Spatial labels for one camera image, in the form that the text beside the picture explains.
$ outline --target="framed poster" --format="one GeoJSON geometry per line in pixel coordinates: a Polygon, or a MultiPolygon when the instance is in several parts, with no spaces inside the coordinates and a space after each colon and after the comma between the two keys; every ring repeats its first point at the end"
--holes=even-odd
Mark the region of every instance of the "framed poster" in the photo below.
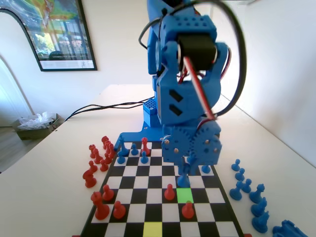
{"type": "Polygon", "coordinates": [[[0,12],[20,23],[41,71],[97,70],[81,0],[0,0],[0,12]]]}

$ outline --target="black square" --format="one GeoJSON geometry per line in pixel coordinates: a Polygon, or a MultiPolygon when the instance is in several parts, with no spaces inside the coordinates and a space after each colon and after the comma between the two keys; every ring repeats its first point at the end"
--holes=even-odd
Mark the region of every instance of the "black square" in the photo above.
{"type": "Polygon", "coordinates": [[[108,223],[100,223],[100,224],[90,223],[85,226],[80,237],[90,237],[90,236],[104,237],[107,227],[108,227],[108,223]]]}
{"type": "Polygon", "coordinates": [[[201,237],[220,237],[217,230],[216,222],[199,222],[198,228],[201,237]]]}
{"type": "Polygon", "coordinates": [[[174,199],[173,200],[167,200],[165,197],[164,197],[164,192],[166,191],[167,189],[162,189],[162,203],[178,203],[178,197],[177,197],[177,191],[175,188],[173,188],[173,191],[174,191],[174,199]]]}
{"type": "Polygon", "coordinates": [[[209,203],[205,189],[191,189],[194,203],[209,203]]]}
{"type": "Polygon", "coordinates": [[[162,236],[181,237],[180,222],[163,222],[162,236]]]}
{"type": "Polygon", "coordinates": [[[162,157],[150,157],[150,165],[162,166],[162,157]]]}
{"type": "Polygon", "coordinates": [[[145,222],[162,222],[162,204],[146,204],[145,222]]]}
{"type": "Polygon", "coordinates": [[[174,174],[174,166],[166,165],[162,167],[162,175],[163,176],[175,176],[174,174]]]}
{"type": "Polygon", "coordinates": [[[149,176],[149,166],[138,166],[136,176],[149,176]]]}
{"type": "Polygon", "coordinates": [[[110,176],[123,176],[125,166],[113,166],[111,168],[110,176]]]}
{"type": "Polygon", "coordinates": [[[127,223],[124,237],[143,237],[144,223],[127,223]]]}
{"type": "Polygon", "coordinates": [[[134,188],[135,176],[123,176],[120,182],[120,189],[132,189],[134,188]]]}
{"type": "Polygon", "coordinates": [[[211,203],[210,205],[215,221],[232,221],[225,203],[211,203]]]}
{"type": "Polygon", "coordinates": [[[219,181],[215,176],[202,176],[203,183],[206,188],[218,188],[220,187],[219,181]]]}
{"type": "Polygon", "coordinates": [[[127,158],[126,166],[138,166],[139,157],[127,158]]]}
{"type": "Polygon", "coordinates": [[[147,200],[147,189],[133,189],[131,204],[144,204],[147,200]]]}
{"type": "Polygon", "coordinates": [[[161,176],[149,176],[148,188],[149,189],[161,189],[162,188],[162,177],[161,176]]]}
{"type": "Polygon", "coordinates": [[[185,203],[178,203],[180,222],[197,222],[198,219],[197,219],[196,210],[194,208],[194,204],[192,205],[193,210],[194,210],[194,216],[191,219],[187,219],[182,215],[182,207],[184,206],[185,206],[185,203]]]}
{"type": "Polygon", "coordinates": [[[114,206],[113,206],[113,210],[112,210],[112,213],[111,213],[111,217],[110,217],[109,223],[125,223],[125,222],[127,222],[129,204],[122,204],[122,205],[125,206],[125,208],[126,208],[125,215],[121,219],[116,219],[114,217],[114,215],[113,215],[113,212],[114,212],[114,206]]]}

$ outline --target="white square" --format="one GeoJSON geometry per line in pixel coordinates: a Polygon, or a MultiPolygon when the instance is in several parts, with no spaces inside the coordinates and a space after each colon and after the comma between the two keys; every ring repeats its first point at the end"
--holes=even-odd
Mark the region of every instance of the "white square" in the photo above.
{"type": "Polygon", "coordinates": [[[120,176],[110,176],[107,185],[109,185],[110,189],[119,189],[120,182],[122,177],[120,176]]]}
{"type": "Polygon", "coordinates": [[[177,203],[162,204],[162,222],[180,222],[177,203]]]}
{"type": "Polygon", "coordinates": [[[149,176],[162,176],[162,166],[159,166],[159,165],[150,166],[149,176]]]}
{"type": "Polygon", "coordinates": [[[205,188],[202,176],[189,176],[189,181],[191,188],[205,188]]]}
{"type": "Polygon", "coordinates": [[[194,203],[198,222],[215,222],[209,203],[194,203]]]}
{"type": "Polygon", "coordinates": [[[206,188],[209,203],[225,203],[222,192],[219,188],[206,188]]]}
{"type": "Polygon", "coordinates": [[[202,176],[213,176],[213,175],[214,175],[212,169],[211,169],[211,171],[210,171],[208,174],[204,173],[204,172],[202,171],[202,166],[203,166],[203,165],[199,165],[199,166],[198,166],[199,172],[201,173],[202,176]]]}
{"type": "Polygon", "coordinates": [[[162,189],[147,189],[148,204],[162,203],[162,189]]]}
{"type": "Polygon", "coordinates": [[[123,176],[136,176],[137,166],[126,166],[123,176]]]}
{"type": "Polygon", "coordinates": [[[129,206],[127,222],[144,223],[145,222],[146,204],[131,204],[129,206]]]}
{"type": "Polygon", "coordinates": [[[217,221],[217,230],[221,237],[238,237],[236,227],[232,221],[217,221]]]}
{"type": "Polygon", "coordinates": [[[109,223],[105,237],[122,237],[125,233],[126,223],[109,223]]]}
{"type": "Polygon", "coordinates": [[[166,189],[168,184],[172,184],[172,187],[176,188],[176,176],[163,176],[162,177],[162,188],[166,189]]]}
{"type": "Polygon", "coordinates": [[[119,189],[116,201],[120,201],[122,204],[130,204],[132,193],[133,189],[119,189]]]}
{"type": "Polygon", "coordinates": [[[148,188],[148,176],[136,176],[134,182],[135,189],[146,189],[148,188]]]}
{"type": "Polygon", "coordinates": [[[143,164],[141,162],[142,156],[140,156],[139,160],[138,160],[138,166],[150,166],[150,157],[148,157],[148,162],[146,164],[143,164]]]}
{"type": "Polygon", "coordinates": [[[181,236],[182,237],[200,237],[197,222],[181,222],[181,236]]]}
{"type": "Polygon", "coordinates": [[[111,217],[111,213],[113,210],[113,204],[107,204],[109,206],[110,212],[109,215],[107,216],[107,218],[103,219],[103,220],[98,220],[97,218],[95,218],[95,215],[93,215],[93,218],[91,220],[91,223],[108,223],[111,217]]]}
{"type": "Polygon", "coordinates": [[[137,149],[138,153],[136,155],[132,155],[132,150],[129,151],[128,157],[139,157],[140,156],[140,149],[137,149]]]}
{"type": "Polygon", "coordinates": [[[161,157],[162,149],[152,149],[152,157],[161,157]]]}

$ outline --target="red pawn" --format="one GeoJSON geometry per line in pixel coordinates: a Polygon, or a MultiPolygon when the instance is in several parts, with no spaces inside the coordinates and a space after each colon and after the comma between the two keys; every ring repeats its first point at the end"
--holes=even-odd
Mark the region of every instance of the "red pawn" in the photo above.
{"type": "Polygon", "coordinates": [[[97,183],[97,180],[93,177],[91,170],[87,170],[85,173],[83,173],[82,177],[85,180],[85,186],[87,188],[92,188],[97,183]]]}
{"type": "Polygon", "coordinates": [[[99,150],[98,149],[94,149],[93,153],[95,154],[94,163],[99,164],[100,161],[103,159],[102,156],[99,155],[99,150]]]}
{"type": "Polygon", "coordinates": [[[142,154],[142,152],[145,151],[146,155],[148,156],[150,153],[150,150],[147,148],[147,142],[148,142],[147,137],[143,137],[142,138],[143,149],[140,151],[140,153],[142,154]]]}
{"type": "Polygon", "coordinates": [[[89,150],[91,151],[90,157],[93,159],[95,158],[95,154],[93,153],[94,149],[95,149],[95,145],[92,144],[89,146],[89,150]]]}
{"type": "Polygon", "coordinates": [[[110,208],[106,204],[102,204],[102,197],[100,192],[93,192],[91,196],[93,204],[97,206],[95,211],[95,218],[98,220],[103,220],[107,218],[110,213],[110,208]]]}
{"type": "Polygon", "coordinates": [[[104,201],[111,201],[112,198],[114,197],[114,191],[109,188],[109,185],[104,185],[103,186],[103,200],[104,201]]]}
{"type": "Polygon", "coordinates": [[[98,170],[98,167],[96,165],[93,164],[93,161],[89,161],[89,165],[90,165],[90,170],[92,173],[94,173],[95,171],[98,170]]]}
{"type": "Polygon", "coordinates": [[[100,170],[102,172],[107,171],[109,169],[109,166],[105,163],[105,160],[102,159],[100,163],[101,163],[100,170]]]}
{"type": "Polygon", "coordinates": [[[174,199],[174,196],[175,196],[175,193],[174,193],[174,190],[172,188],[172,184],[168,184],[168,187],[167,187],[167,190],[164,191],[164,197],[171,201],[174,199]]]}
{"type": "Polygon", "coordinates": [[[187,219],[191,219],[194,216],[194,210],[191,202],[188,201],[186,205],[182,207],[182,215],[187,219]]]}
{"type": "Polygon", "coordinates": [[[126,213],[126,208],[125,206],[123,206],[120,201],[116,201],[114,203],[114,212],[113,212],[113,216],[116,219],[121,219],[126,213]]]}

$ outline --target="blue chess piece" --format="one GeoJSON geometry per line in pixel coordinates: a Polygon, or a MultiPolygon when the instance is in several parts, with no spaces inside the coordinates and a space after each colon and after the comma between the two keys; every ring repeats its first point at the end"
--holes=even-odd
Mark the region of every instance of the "blue chess piece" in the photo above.
{"type": "Polygon", "coordinates": [[[135,156],[138,154],[138,150],[136,149],[136,144],[133,143],[132,144],[132,151],[131,151],[132,155],[135,156]]]}
{"type": "Polygon", "coordinates": [[[267,206],[267,200],[264,197],[258,204],[253,204],[251,206],[251,212],[254,216],[259,217],[265,212],[266,206],[267,206]]]}
{"type": "Polygon", "coordinates": [[[257,186],[257,191],[255,192],[251,192],[249,194],[250,200],[252,200],[254,203],[258,204],[262,197],[261,197],[261,193],[265,190],[265,186],[263,184],[259,184],[257,186]]]}
{"type": "Polygon", "coordinates": [[[236,188],[231,189],[229,191],[229,195],[232,197],[232,199],[235,199],[237,201],[239,201],[242,198],[240,189],[242,188],[242,181],[238,181],[236,183],[236,188]]]}
{"type": "Polygon", "coordinates": [[[259,216],[259,217],[254,217],[252,219],[252,226],[253,228],[256,229],[256,231],[260,232],[260,233],[265,233],[268,231],[268,226],[267,226],[267,222],[268,222],[268,218],[270,217],[269,212],[265,212],[263,213],[263,215],[259,216]]]}
{"type": "Polygon", "coordinates": [[[148,157],[146,156],[146,152],[145,151],[142,152],[142,157],[140,158],[140,161],[143,164],[146,164],[148,162],[148,157]]]}
{"type": "Polygon", "coordinates": [[[125,162],[125,157],[123,156],[122,151],[118,152],[118,163],[123,164],[125,162]]]}
{"type": "Polygon", "coordinates": [[[243,184],[243,187],[241,190],[243,190],[245,193],[250,193],[251,191],[251,179],[246,179],[246,182],[243,184]]]}
{"type": "Polygon", "coordinates": [[[233,171],[239,171],[240,170],[239,163],[240,163],[240,160],[236,159],[235,164],[232,164],[232,170],[233,171]]]}
{"type": "Polygon", "coordinates": [[[241,168],[239,170],[239,173],[235,174],[235,178],[239,181],[243,181],[245,179],[245,176],[243,175],[245,172],[245,169],[244,168],[241,168]]]}
{"type": "Polygon", "coordinates": [[[129,154],[129,150],[125,147],[124,138],[122,136],[119,137],[120,143],[120,151],[122,152],[122,156],[126,157],[129,154]]]}
{"type": "Polygon", "coordinates": [[[203,165],[203,166],[202,166],[202,171],[203,171],[205,174],[208,174],[209,172],[211,172],[211,168],[209,167],[209,165],[203,165]]]}

